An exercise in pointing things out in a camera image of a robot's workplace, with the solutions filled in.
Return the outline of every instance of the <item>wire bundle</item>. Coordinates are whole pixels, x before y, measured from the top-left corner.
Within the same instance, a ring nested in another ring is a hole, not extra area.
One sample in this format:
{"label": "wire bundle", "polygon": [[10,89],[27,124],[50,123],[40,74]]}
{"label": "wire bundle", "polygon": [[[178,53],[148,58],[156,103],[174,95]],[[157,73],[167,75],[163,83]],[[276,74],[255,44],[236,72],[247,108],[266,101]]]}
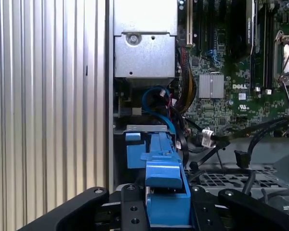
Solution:
{"label": "wire bundle", "polygon": [[178,61],[182,70],[181,96],[175,107],[181,114],[185,113],[196,96],[196,81],[194,80],[188,51],[185,47],[177,48]]}

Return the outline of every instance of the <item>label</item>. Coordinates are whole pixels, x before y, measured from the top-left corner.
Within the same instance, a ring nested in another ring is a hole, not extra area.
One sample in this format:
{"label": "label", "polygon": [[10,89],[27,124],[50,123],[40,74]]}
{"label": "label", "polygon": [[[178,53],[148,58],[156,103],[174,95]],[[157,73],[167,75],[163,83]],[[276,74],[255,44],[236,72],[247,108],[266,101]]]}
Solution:
{"label": "label", "polygon": [[246,94],[245,93],[239,93],[239,100],[246,100]]}
{"label": "label", "polygon": [[181,150],[181,143],[179,141],[176,141],[175,146],[177,149]]}
{"label": "label", "polygon": [[211,135],[214,133],[214,131],[203,129],[202,130],[202,141],[201,145],[203,147],[210,148],[212,147],[213,141],[211,140]]}
{"label": "label", "polygon": [[166,94],[166,91],[165,91],[165,90],[161,90],[161,92],[159,93],[159,95],[160,95],[161,97],[164,97],[165,94]]}
{"label": "label", "polygon": [[246,84],[233,84],[232,89],[248,89]]}
{"label": "label", "polygon": [[171,99],[171,104],[174,106],[177,101],[178,101],[177,99],[173,99],[173,98],[172,98],[172,99]]}
{"label": "label", "polygon": [[247,107],[245,104],[240,104],[240,105],[239,105],[239,109],[240,109],[240,110],[249,110],[250,107]]}

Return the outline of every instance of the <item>silver corrugated surface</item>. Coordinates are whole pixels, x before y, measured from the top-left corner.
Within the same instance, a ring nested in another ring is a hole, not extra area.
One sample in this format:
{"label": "silver corrugated surface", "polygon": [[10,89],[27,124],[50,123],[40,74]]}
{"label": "silver corrugated surface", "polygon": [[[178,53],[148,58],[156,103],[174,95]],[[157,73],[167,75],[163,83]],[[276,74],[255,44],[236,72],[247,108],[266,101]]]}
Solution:
{"label": "silver corrugated surface", "polygon": [[104,48],[103,0],[0,0],[0,231],[105,186]]}
{"label": "silver corrugated surface", "polygon": [[198,92],[201,99],[223,99],[224,75],[201,74]]}

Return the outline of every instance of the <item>gray plastic part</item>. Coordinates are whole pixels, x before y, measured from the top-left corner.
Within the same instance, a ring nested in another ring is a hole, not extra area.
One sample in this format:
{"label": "gray plastic part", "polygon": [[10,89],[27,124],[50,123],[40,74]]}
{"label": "gray plastic part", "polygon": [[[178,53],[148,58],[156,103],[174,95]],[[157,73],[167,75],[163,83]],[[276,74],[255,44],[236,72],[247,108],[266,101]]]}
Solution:
{"label": "gray plastic part", "polygon": [[166,125],[127,125],[126,131],[138,132],[167,132]]}

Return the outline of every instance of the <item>cable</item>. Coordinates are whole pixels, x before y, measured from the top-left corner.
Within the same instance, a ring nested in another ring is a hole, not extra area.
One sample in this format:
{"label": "cable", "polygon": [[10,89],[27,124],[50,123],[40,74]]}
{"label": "cable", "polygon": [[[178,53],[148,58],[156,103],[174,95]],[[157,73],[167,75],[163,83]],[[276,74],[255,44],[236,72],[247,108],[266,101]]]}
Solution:
{"label": "cable", "polygon": [[220,157],[220,154],[218,153],[218,151],[216,151],[216,155],[217,155],[217,158],[218,158],[218,162],[220,162],[221,169],[224,170],[223,163],[222,163],[222,160],[221,160],[221,157]]}
{"label": "cable", "polygon": [[193,122],[193,121],[191,121],[190,119],[188,119],[188,118],[185,118],[185,117],[183,117],[186,121],[187,121],[187,123],[189,123],[190,125],[192,125],[194,128],[196,128],[198,131],[200,131],[200,132],[202,132],[202,128],[201,127],[199,127],[195,122]]}
{"label": "cable", "polygon": [[262,129],[263,127],[267,127],[268,125],[275,124],[275,123],[278,123],[279,121],[284,121],[284,120],[289,121],[289,117],[283,117],[283,118],[274,119],[274,120],[271,120],[271,121],[268,121],[268,122],[264,122],[264,123],[261,123],[261,124],[257,124],[255,126],[251,126],[251,127],[242,129],[240,131],[237,131],[235,133],[232,133],[232,134],[226,135],[226,136],[212,135],[211,136],[211,140],[213,140],[213,141],[230,141],[230,140],[234,140],[234,139],[237,139],[237,138],[242,138],[246,134],[252,133],[254,131]]}
{"label": "cable", "polygon": [[151,89],[147,90],[147,91],[144,93],[143,97],[142,97],[143,109],[144,109],[146,112],[148,112],[149,114],[151,114],[151,115],[153,115],[153,116],[156,116],[156,117],[162,119],[163,121],[165,121],[165,123],[166,123],[166,124],[168,125],[168,127],[169,127],[169,130],[170,130],[172,133],[175,134],[176,131],[175,131],[175,127],[174,127],[173,123],[172,123],[167,117],[165,117],[165,116],[163,116],[163,115],[161,115],[161,114],[159,114],[159,113],[153,112],[153,111],[148,107],[148,105],[147,105],[147,102],[146,102],[147,96],[148,96],[148,94],[149,94],[150,92],[152,92],[152,91],[154,91],[154,90],[165,90],[167,96],[168,96],[168,97],[170,96],[170,92],[169,92],[168,89],[165,89],[165,88],[163,88],[163,87],[154,87],[154,88],[151,88]]}
{"label": "cable", "polygon": [[178,109],[176,109],[174,106],[170,105],[170,109],[172,110],[172,112],[176,115],[179,124],[180,124],[180,129],[182,131],[185,130],[185,125],[184,125],[184,120],[183,117],[181,116],[180,112],[178,111]]}
{"label": "cable", "polygon": [[183,167],[186,167],[186,164],[187,164],[188,159],[189,159],[189,151],[188,151],[187,141],[186,141],[186,138],[185,138],[182,130],[180,130],[178,128],[178,125],[176,125],[176,131],[177,131],[177,139],[181,143],[181,151],[183,154],[182,164],[183,164]]}
{"label": "cable", "polygon": [[263,199],[264,199],[264,203],[267,205],[268,204],[268,194],[266,193],[265,189],[261,189],[261,192],[263,194]]}
{"label": "cable", "polygon": [[183,114],[193,103],[196,97],[196,81],[192,74],[189,62],[189,53],[185,47],[177,47],[177,58],[181,66],[181,96],[175,104],[178,111]]}
{"label": "cable", "polygon": [[251,140],[249,147],[248,147],[248,153],[251,156],[252,155],[252,151],[254,149],[254,147],[256,146],[256,144],[263,138],[265,137],[266,134],[280,128],[283,127],[285,125],[287,125],[289,123],[288,120],[279,120],[276,123],[271,124],[269,127],[262,129],[261,131],[259,131]]}
{"label": "cable", "polygon": [[228,168],[228,169],[206,169],[199,170],[195,174],[191,175],[188,178],[188,182],[191,183],[194,179],[200,177],[203,174],[224,174],[224,175],[234,175],[234,174],[244,174],[248,175],[248,179],[243,187],[242,192],[246,195],[249,195],[251,188],[256,179],[256,174],[250,169],[241,169],[241,168]]}
{"label": "cable", "polygon": [[209,160],[216,152],[221,150],[222,148],[227,147],[230,144],[230,142],[221,142],[217,143],[215,148],[213,148],[211,151],[208,152],[203,158],[201,158],[197,163],[198,166],[204,164],[207,160]]}
{"label": "cable", "polygon": [[[269,193],[267,196],[268,196],[268,200],[270,200],[271,198],[273,198],[275,196],[289,196],[289,189]],[[264,202],[265,197],[263,196],[263,197],[259,198],[258,200]]]}

